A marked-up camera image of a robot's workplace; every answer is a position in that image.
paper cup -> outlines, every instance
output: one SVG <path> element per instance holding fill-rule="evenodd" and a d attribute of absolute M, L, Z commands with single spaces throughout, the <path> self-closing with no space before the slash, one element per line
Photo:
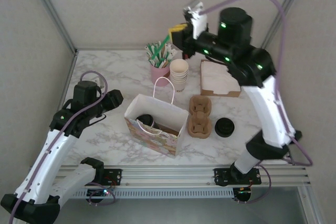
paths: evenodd
<path fill-rule="evenodd" d="M 182 92 L 185 88 L 185 84 L 187 83 L 186 80 L 184 82 L 175 82 L 174 80 L 172 80 L 172 83 L 174 85 L 175 91 L 176 92 Z"/>
<path fill-rule="evenodd" d="M 170 67 L 171 73 L 174 73 L 177 76 L 185 75 L 185 73 L 187 73 L 189 69 L 188 62 L 186 62 L 186 60 L 183 60 L 183 59 L 173 60 L 170 63 L 169 67 Z"/>
<path fill-rule="evenodd" d="M 184 82 L 184 81 L 186 81 L 187 79 L 188 79 L 188 76 L 186 76 L 185 78 L 175 78 L 175 77 L 173 77 L 173 76 L 170 76 L 170 79 L 172 80 L 172 81 L 175 81 L 175 82 Z"/>
<path fill-rule="evenodd" d="M 188 72 L 187 73 L 185 73 L 185 74 L 181 74 L 181 75 L 176 75 L 176 74 L 174 74 L 174 73 L 171 73 L 171 76 L 173 76 L 174 78 L 178 78 L 178 79 L 183 79 L 183 78 L 185 78 L 186 76 L 188 76 Z"/>

marble surface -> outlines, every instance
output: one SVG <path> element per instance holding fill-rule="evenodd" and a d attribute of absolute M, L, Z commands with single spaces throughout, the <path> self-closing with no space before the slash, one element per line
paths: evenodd
<path fill-rule="evenodd" d="M 190 70 L 186 88 L 176 93 L 174 104 L 187 109 L 190 97 L 199 94 L 201 55 L 188 60 Z M 192 138 L 187 133 L 179 155 L 173 159 L 136 143 L 127 128 L 123 115 L 131 101 L 139 94 L 152 95 L 150 65 L 145 51 L 81 51 L 67 93 L 72 97 L 73 88 L 80 75 L 96 70 L 108 81 L 108 89 L 119 89 L 124 97 L 122 105 L 107 112 L 107 118 L 85 129 L 63 165 L 78 165 L 85 157 L 94 157 L 106 165 L 216 165 L 231 164 L 245 149 L 245 143 L 260 129 L 260 122 L 253 105 L 243 91 L 239 98 L 210 97 L 213 131 L 209 138 Z M 85 79 L 95 76 L 88 74 Z M 169 102 L 173 90 L 159 87 L 156 98 Z M 235 123 L 235 131 L 228 138 L 219 137 L 214 130 L 216 121 L 228 117 Z"/>

cardboard cup holder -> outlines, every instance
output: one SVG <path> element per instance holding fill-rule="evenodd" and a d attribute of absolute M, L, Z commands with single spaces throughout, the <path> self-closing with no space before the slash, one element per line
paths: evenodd
<path fill-rule="evenodd" d="M 209 97 L 205 97 L 204 95 L 194 95 L 191 97 L 189 102 L 189 112 L 190 114 L 194 114 L 195 112 L 202 111 L 207 116 L 211 113 L 211 100 Z"/>
<path fill-rule="evenodd" d="M 207 138 L 211 134 L 212 126 L 208 116 L 211 113 L 211 100 L 203 95 L 191 97 L 189 112 L 191 114 L 188 121 L 188 133 L 192 137 Z"/>

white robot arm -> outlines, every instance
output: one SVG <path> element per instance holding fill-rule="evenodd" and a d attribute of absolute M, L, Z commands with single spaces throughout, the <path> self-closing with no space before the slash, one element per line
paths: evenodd
<path fill-rule="evenodd" d="M 82 131 L 92 125 L 90 120 L 115 109 L 123 101 L 119 90 L 102 94 L 92 81 L 81 80 L 73 94 L 73 99 L 54 115 L 45 145 L 28 176 L 14 194 L 6 194 L 1 200 L 1 206 L 11 213 L 9 223 L 15 217 L 14 223 L 52 224 L 61 207 L 79 188 L 90 182 L 101 183 L 103 179 L 104 163 L 87 157 L 69 176 L 53 185 L 64 158 Z"/>
<path fill-rule="evenodd" d="M 219 15 L 218 34 L 208 32 L 207 18 L 202 14 L 203 3 L 191 1 L 184 9 L 186 23 L 170 29 L 173 44 L 183 58 L 199 52 L 213 62 L 226 65 L 228 72 L 246 91 L 261 122 L 262 130 L 247 144 L 230 169 L 228 181 L 241 181 L 262 160 L 279 159 L 288 152 L 288 144 L 301 132 L 290 124 L 278 90 L 276 71 L 269 53 L 250 44 L 252 18 L 241 8 L 223 9 Z"/>

paper bag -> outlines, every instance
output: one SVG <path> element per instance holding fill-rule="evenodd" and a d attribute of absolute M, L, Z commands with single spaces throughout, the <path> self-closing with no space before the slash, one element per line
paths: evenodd
<path fill-rule="evenodd" d="M 167 79 L 166 77 L 160 77 L 156 80 L 156 83 L 162 78 Z M 154 85 L 153 96 L 149 97 L 147 95 L 138 94 L 127 108 L 124 117 L 136 142 L 168 157 L 174 158 L 178 155 L 179 149 L 181 148 L 189 112 L 173 105 L 175 95 L 173 85 L 174 93 L 171 103 L 156 99 L 154 97 L 156 83 Z M 151 115 L 158 125 L 164 126 L 165 129 L 168 128 L 178 132 L 178 135 L 155 129 L 136 120 L 138 116 L 144 114 Z"/>

